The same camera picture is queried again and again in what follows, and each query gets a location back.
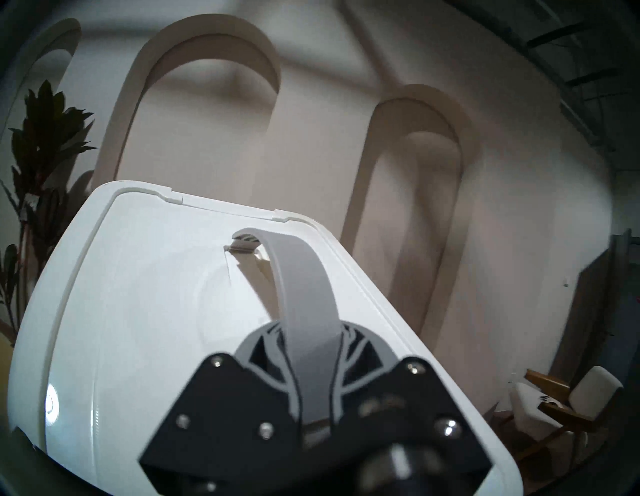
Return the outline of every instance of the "wooden armrest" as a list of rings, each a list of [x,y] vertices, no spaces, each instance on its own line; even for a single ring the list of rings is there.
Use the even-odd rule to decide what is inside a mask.
[[[532,371],[531,369],[527,369],[527,373],[524,378],[538,386],[544,394],[557,399],[561,403],[566,403],[569,399],[571,388],[569,387],[569,384],[561,381],[560,379],[545,376],[544,374]]]
[[[542,402],[538,405],[538,410],[546,413],[556,422],[560,422],[564,427],[567,427],[569,431],[594,432],[596,429],[593,419],[575,413],[568,408],[561,408],[554,404]]]

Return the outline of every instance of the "white chair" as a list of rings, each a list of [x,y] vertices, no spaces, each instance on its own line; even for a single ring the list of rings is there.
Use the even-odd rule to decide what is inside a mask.
[[[586,446],[586,433],[600,429],[622,384],[599,365],[573,390],[560,379],[530,369],[525,379],[540,391],[524,383],[515,384],[509,392],[513,415],[505,422],[513,419],[517,430],[537,442],[514,458],[519,462],[547,446],[554,474],[559,476],[572,467],[578,450]]]

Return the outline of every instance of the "dark green leaves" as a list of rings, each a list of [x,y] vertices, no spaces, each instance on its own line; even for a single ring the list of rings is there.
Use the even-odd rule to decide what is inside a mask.
[[[0,267],[0,287],[6,305],[11,305],[19,270],[18,249],[14,244],[10,244],[4,251],[4,259],[2,267]]]
[[[22,129],[11,129],[15,197],[10,188],[0,181],[20,219],[20,249],[11,244],[5,250],[4,257],[0,257],[0,303],[5,305],[9,314],[13,336],[6,334],[2,326],[0,332],[12,342],[15,342],[20,325],[20,314],[15,321],[12,314],[14,292],[17,291],[19,295],[17,300],[26,301],[26,295],[21,293],[24,285],[18,284],[21,277],[18,251],[30,253],[22,243],[31,240],[40,274],[62,236],[69,217],[67,192],[64,189],[45,188],[44,185],[62,162],[94,149],[84,141],[90,127],[86,127],[84,122],[92,114],[75,107],[65,109],[64,94],[59,92],[54,95],[48,81],[42,83],[37,94],[29,90],[24,103],[27,117],[22,121]],[[37,204],[34,205],[28,198],[37,199]],[[29,258],[25,256],[24,260],[26,264]]]
[[[22,129],[11,130],[18,169],[13,180],[20,208],[26,193],[42,194],[44,183],[61,162],[94,148],[80,140],[84,121],[92,114],[75,107],[65,110],[64,94],[54,95],[48,81],[42,83],[38,95],[29,90],[24,102],[27,118]]]
[[[66,191],[45,189],[36,209],[26,206],[27,221],[33,234],[33,249],[38,259],[38,272],[49,260],[53,248],[65,230],[68,195]]]

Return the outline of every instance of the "wooden frame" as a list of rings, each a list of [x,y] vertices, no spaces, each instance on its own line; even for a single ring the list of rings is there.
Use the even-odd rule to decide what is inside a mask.
[[[569,384],[560,379],[546,376],[540,372],[532,371],[531,369],[527,369],[527,373],[524,378],[530,383],[538,386],[544,394],[557,399],[563,404],[569,400],[571,388],[569,387]]]
[[[532,384],[538,386],[544,394],[557,399],[563,404],[567,403],[571,388],[566,382],[555,377],[541,374],[540,372],[532,371],[531,369],[527,369],[527,373],[525,374],[524,378]],[[598,417],[596,417],[595,419],[576,413],[568,406],[557,406],[555,404],[542,401],[538,405],[538,410],[543,412],[545,415],[548,415],[556,422],[562,424],[562,426],[557,428],[543,440],[538,441],[533,446],[530,446],[529,448],[516,454],[514,456],[515,461],[519,463],[526,457],[540,451],[547,444],[560,437],[565,432],[570,431],[573,432],[573,447],[569,469],[573,468],[573,464],[575,463],[575,458],[578,451],[579,440],[581,437],[580,434],[583,432],[594,432],[599,429],[600,426],[604,423],[604,420],[611,412],[613,405],[617,403],[621,393],[622,388],[617,389],[607,403],[607,406],[605,406],[602,412],[600,412]],[[502,424],[505,424],[512,418],[513,415],[510,415]]]

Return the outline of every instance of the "potted plant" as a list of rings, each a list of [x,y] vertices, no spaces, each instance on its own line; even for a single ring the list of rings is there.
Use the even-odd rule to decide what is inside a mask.
[[[11,346],[26,308],[27,279],[35,282],[40,276],[70,217],[66,185],[52,184],[51,174],[61,163],[94,149],[81,139],[84,121],[92,114],[65,109],[64,94],[54,95],[48,81],[38,95],[29,90],[24,102],[27,117],[22,129],[10,129],[15,195],[0,181],[20,221],[18,245],[10,244],[0,253],[0,301],[10,320],[10,327],[0,326],[0,331]]]

